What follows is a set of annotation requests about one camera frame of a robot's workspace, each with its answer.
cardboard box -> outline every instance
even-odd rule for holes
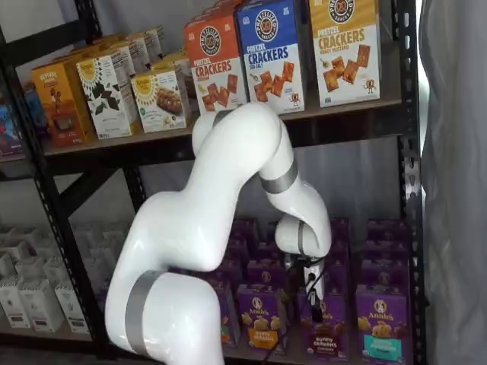
[[[398,287],[358,285],[358,346],[366,363],[411,363],[408,299]]]
[[[65,281],[56,287],[56,296],[62,311],[68,320],[69,327],[74,333],[82,333],[89,335],[90,330],[84,319],[83,311],[76,297],[70,281]]]
[[[108,49],[77,66],[98,138],[138,132],[138,114],[120,51]]]
[[[238,288],[240,315],[251,348],[268,351],[286,333],[287,319],[280,290],[261,284],[242,284]],[[284,354],[287,343],[284,338],[275,354]]]
[[[23,282],[24,279],[17,275],[0,280],[0,303],[13,329],[29,329],[31,326],[19,293],[19,287]]]
[[[175,68],[162,68],[132,79],[144,132],[186,128],[191,118],[184,75]]]
[[[380,97],[375,0],[310,1],[320,105]]]
[[[138,54],[137,45],[131,40],[122,40],[114,43],[110,48],[118,49],[120,51],[123,67],[129,77],[133,78],[135,74],[140,74],[146,71],[146,68],[142,63],[142,58]]]
[[[250,101],[276,113],[304,110],[306,81],[301,67],[294,0],[248,2],[237,13]]]
[[[76,72],[76,61],[80,57],[67,57],[32,70],[32,80],[43,104],[49,134],[57,147],[85,143],[94,136]]]
[[[247,103],[234,6],[187,24],[184,36],[200,113],[233,110]]]
[[[19,293],[33,327],[39,332],[56,332],[64,322],[54,290],[46,279],[22,284]]]

orange cracker box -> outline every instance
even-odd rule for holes
[[[310,0],[320,105],[380,97],[375,0]]]
[[[234,6],[220,8],[184,28],[201,114],[232,110],[247,99],[234,23]]]
[[[76,62],[80,57],[65,57],[32,70],[32,80],[43,104],[49,134],[56,147],[85,143],[94,135],[76,72]]]

pretzel crackers box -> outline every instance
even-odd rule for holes
[[[375,0],[310,0],[320,105],[380,97]]]
[[[232,110],[247,100],[234,23],[226,6],[185,26],[186,49],[201,114]]]
[[[260,0],[237,13],[250,100],[278,114],[304,110],[297,10],[294,0]]]

cracker image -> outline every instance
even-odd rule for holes
[[[329,70],[323,73],[323,76],[325,78],[326,89],[329,93],[338,89],[338,78],[336,77],[335,70]]]
[[[357,54],[357,65],[361,67],[368,66],[368,59],[371,55],[371,47],[365,44],[361,44],[358,46],[358,54]]]
[[[282,78],[278,75],[274,76],[274,81],[272,82],[271,93],[276,95],[277,97],[281,97],[283,87],[284,87],[284,78]]]
[[[266,93],[267,91],[271,91],[271,89],[272,89],[272,76],[271,76],[270,71],[266,71],[263,74],[261,74],[260,79],[262,80],[262,86],[263,86],[264,93]]]
[[[228,98],[230,97],[230,91],[226,87],[220,86],[220,94],[218,96],[218,103],[225,108],[228,105]]]
[[[335,70],[336,77],[341,78],[343,72],[345,71],[345,63],[343,62],[343,58],[338,56],[334,60],[332,60],[333,70]]]
[[[213,83],[208,85],[207,89],[209,96],[212,98],[212,103],[214,103],[220,97],[218,94],[218,86],[216,86],[216,83]]]
[[[267,99],[266,92],[263,89],[262,84],[257,84],[253,87],[253,89],[256,91],[256,98],[257,101],[260,101],[262,103],[267,103],[269,99]]]
[[[292,82],[292,78],[294,76],[294,63],[284,61],[284,67],[282,69],[282,78],[284,81]]]
[[[228,91],[236,94],[237,93],[237,82],[238,82],[238,76],[233,75],[233,74],[228,74],[228,82],[227,82]]]
[[[203,97],[203,104],[205,104],[205,109],[207,112],[215,111],[215,105],[213,104],[213,98],[211,95],[205,95]]]
[[[357,77],[358,65],[357,62],[353,62],[351,59],[347,62],[347,67],[343,72],[343,80],[347,81],[350,84],[355,82],[355,78]]]

white robotic arm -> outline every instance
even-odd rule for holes
[[[288,215],[276,242],[289,253],[324,257],[331,236],[320,195],[299,177],[284,124],[251,103],[220,120],[201,117],[196,160],[181,192],[160,192],[141,207],[110,284],[105,309],[117,346],[167,365],[222,365],[218,298],[198,278],[168,267],[215,270],[223,259],[238,195],[259,173],[271,203]]]

